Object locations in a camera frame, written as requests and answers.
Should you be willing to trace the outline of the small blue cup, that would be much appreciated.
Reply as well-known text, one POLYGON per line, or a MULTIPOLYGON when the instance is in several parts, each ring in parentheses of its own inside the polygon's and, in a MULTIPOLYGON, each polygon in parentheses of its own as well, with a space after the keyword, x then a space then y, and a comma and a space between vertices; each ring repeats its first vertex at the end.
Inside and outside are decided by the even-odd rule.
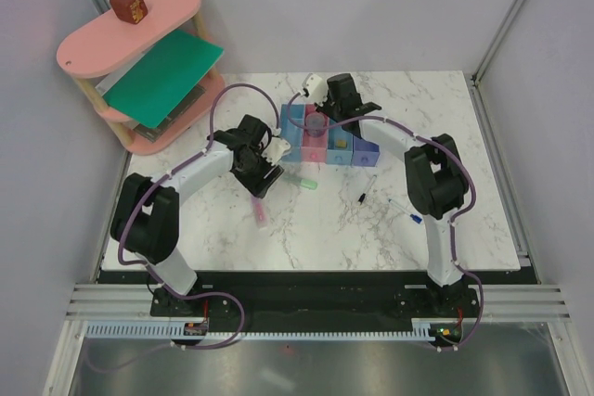
POLYGON ((321 137, 325 133, 326 116, 314 111, 305 116, 305 132, 312 138, 321 137))

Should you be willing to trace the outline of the pink highlighter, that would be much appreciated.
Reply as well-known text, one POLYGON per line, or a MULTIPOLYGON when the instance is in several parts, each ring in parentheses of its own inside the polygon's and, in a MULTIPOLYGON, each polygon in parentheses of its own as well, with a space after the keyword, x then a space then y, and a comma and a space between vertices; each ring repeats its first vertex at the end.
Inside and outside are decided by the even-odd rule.
POLYGON ((264 204, 259 198, 252 197, 252 210, 257 226, 265 228, 267 226, 267 217, 264 204))

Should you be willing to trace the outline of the light blue plastic bin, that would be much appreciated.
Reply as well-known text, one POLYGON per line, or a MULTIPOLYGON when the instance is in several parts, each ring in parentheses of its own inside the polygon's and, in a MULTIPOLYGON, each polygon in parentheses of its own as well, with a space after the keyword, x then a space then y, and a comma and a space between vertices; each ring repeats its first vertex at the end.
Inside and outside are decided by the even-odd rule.
POLYGON ((328 130, 326 163, 330 165, 350 165, 353 158, 354 137, 341 126, 328 130))

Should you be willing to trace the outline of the pink plastic bin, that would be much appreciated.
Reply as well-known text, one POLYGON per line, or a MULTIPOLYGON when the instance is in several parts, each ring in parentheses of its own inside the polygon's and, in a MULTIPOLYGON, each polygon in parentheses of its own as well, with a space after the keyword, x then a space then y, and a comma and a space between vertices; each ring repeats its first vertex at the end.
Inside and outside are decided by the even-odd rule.
MULTIPOLYGON (((311 112, 317 111, 313 104, 305 106, 305 116, 311 112)), ((329 118, 326 116, 326 127, 329 125, 329 118)), ((305 130, 303 131, 302 142, 302 162, 325 163, 327 157, 328 131, 318 138, 310 137, 305 130)))

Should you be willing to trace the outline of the purple blue plastic bin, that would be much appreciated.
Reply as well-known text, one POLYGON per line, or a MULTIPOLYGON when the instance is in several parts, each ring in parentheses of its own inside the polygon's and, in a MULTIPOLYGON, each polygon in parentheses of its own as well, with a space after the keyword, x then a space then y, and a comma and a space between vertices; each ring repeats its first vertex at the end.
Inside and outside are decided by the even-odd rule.
POLYGON ((353 137, 352 165, 375 167, 380 157, 379 146, 361 138, 353 137))

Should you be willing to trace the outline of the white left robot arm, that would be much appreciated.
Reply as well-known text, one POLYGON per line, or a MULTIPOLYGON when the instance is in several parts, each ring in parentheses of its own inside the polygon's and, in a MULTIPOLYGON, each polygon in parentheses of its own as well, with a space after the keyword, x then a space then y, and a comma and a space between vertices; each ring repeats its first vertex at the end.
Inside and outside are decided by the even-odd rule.
POLYGON ((122 185, 110 225, 118 242, 121 265, 145 267, 161 286, 154 291, 158 307, 170 304, 177 314, 204 310, 199 278, 177 247, 181 206, 212 180, 230 172, 261 199, 284 173, 280 159, 291 145, 263 121, 244 116, 239 125, 209 136, 195 157, 159 176, 129 174, 122 185))

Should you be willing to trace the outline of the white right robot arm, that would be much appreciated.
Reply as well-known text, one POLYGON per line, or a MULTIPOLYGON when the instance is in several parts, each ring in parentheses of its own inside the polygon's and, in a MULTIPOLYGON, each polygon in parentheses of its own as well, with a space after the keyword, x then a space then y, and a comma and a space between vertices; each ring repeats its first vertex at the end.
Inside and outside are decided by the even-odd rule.
POLYGON ((377 145, 404 162, 407 196, 422 216, 426 232, 429 283, 427 309, 447 315, 464 299, 468 286, 456 246, 456 220, 473 208, 476 188, 452 136, 421 136, 387 116, 381 106, 363 102, 351 74, 326 80, 310 74, 303 91, 316 110, 353 136, 377 145))

